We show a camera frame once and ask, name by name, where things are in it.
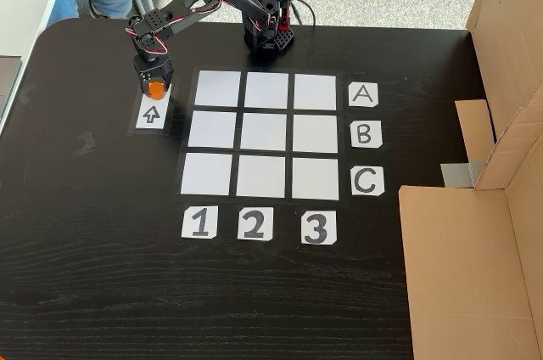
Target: cardboard flap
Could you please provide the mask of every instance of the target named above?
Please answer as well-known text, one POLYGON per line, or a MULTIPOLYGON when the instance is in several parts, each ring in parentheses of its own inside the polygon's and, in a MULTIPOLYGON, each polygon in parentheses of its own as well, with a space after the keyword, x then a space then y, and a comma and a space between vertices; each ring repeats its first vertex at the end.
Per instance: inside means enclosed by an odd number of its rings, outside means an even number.
POLYGON ((537 93, 537 98, 530 101, 528 108, 518 110, 498 139, 475 183, 477 190, 506 188, 543 132, 543 109, 536 106, 540 90, 537 93))
POLYGON ((543 81, 540 0, 476 0, 473 31, 496 136, 543 81))
POLYGON ((543 136, 507 187, 507 200, 535 330, 543 342, 543 136))
POLYGON ((416 360, 540 359, 503 190, 400 189, 416 360))
POLYGON ((467 160, 487 160, 494 147, 489 108, 485 100, 456 101, 467 160))

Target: white square tile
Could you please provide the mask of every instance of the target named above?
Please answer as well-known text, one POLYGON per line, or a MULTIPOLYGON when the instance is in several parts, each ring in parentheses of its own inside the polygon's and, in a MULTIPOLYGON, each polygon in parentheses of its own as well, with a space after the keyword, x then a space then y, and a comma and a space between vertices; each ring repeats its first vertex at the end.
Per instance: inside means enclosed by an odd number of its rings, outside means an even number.
POLYGON ((287 116, 282 114, 244 114, 242 149, 285 150, 287 116))
POLYGON ((194 103, 215 107, 237 107, 240 78, 239 71, 200 71, 194 103))
POLYGON ((338 161, 293 158, 294 199, 339 200, 338 161))
POLYGON ((336 110, 336 77, 297 74, 294 77, 296 110, 336 110))
POLYGON ((185 157, 181 194, 228 196, 232 155, 188 153, 185 157))
POLYGON ((240 155, 236 195, 285 197, 285 158, 240 155))
POLYGON ((194 111, 188 146, 231 148, 236 131, 235 112, 194 111))
POLYGON ((288 74, 247 73, 245 106, 285 110, 288 97, 288 74))
POLYGON ((335 115, 295 115, 294 152, 338 153, 338 117, 335 115))

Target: white square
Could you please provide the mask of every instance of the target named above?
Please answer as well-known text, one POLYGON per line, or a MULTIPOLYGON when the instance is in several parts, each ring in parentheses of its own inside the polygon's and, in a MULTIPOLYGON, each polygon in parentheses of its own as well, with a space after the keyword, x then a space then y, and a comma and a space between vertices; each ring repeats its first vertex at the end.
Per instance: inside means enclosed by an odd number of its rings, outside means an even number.
POLYGON ((242 149, 285 150, 287 116, 282 114, 244 114, 242 149))
POLYGON ((181 194, 228 196, 232 155, 188 153, 185 156, 181 194))
POLYGON ((336 77, 297 74, 294 78, 296 110, 336 110, 336 77))
POLYGON ((288 74, 247 73, 245 107, 285 110, 288 98, 288 74))
POLYGON ((194 111, 188 146, 232 148, 235 131, 235 112, 194 111))
POLYGON ((137 129, 163 129, 170 103, 172 86, 161 99, 152 99, 147 95, 142 96, 142 102, 137 112, 137 129))
POLYGON ((294 152, 338 153, 338 117, 335 115, 295 115, 294 152))
POLYGON ((194 103, 215 107, 237 107, 240 78, 240 71, 200 71, 194 103))
POLYGON ((239 212, 238 239, 269 241, 273 238, 273 207, 246 207, 239 212))
POLYGON ((236 195, 285 197, 285 158, 240 155, 236 195))
POLYGON ((213 239, 217 235, 218 205, 190 206, 183 216, 184 239, 213 239))
POLYGON ((339 200, 338 161, 293 158, 292 197, 294 199, 339 200))

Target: number 3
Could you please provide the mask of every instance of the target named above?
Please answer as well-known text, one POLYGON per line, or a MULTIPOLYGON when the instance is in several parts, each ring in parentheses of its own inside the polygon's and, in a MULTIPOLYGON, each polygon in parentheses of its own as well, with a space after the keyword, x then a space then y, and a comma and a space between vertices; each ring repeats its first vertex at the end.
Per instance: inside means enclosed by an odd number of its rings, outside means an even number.
POLYGON ((335 211, 307 211, 301 227, 302 244, 331 245, 338 239, 335 211))
POLYGON ((305 241, 309 244, 322 244, 322 242, 326 239, 326 236, 328 235, 328 232, 324 229, 324 226, 326 226, 326 217, 322 214, 313 214, 312 216, 307 217, 308 222, 318 222, 318 226, 314 227, 313 229, 319 233, 318 239, 312 239, 309 235, 305 236, 305 241))

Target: black table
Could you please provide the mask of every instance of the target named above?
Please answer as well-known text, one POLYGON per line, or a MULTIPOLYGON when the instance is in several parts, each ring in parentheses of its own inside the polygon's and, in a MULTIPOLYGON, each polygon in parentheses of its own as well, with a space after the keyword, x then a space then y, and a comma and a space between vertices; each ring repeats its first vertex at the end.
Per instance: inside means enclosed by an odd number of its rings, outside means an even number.
POLYGON ((137 135, 124 27, 60 22, 30 59, 0 142, 0 356, 412 358, 397 190, 442 186, 440 163, 467 162, 454 100, 484 98, 468 32, 296 27, 274 58, 251 56, 241 25, 198 24, 170 42, 166 135, 137 135), (307 209, 287 202, 271 241, 237 240, 238 200, 220 204, 214 239, 181 238, 195 73, 260 68, 379 83, 378 107, 344 105, 344 163, 383 166, 386 191, 346 196, 334 245, 302 245, 307 209), (381 148, 350 147, 361 117, 382 121, 381 148))

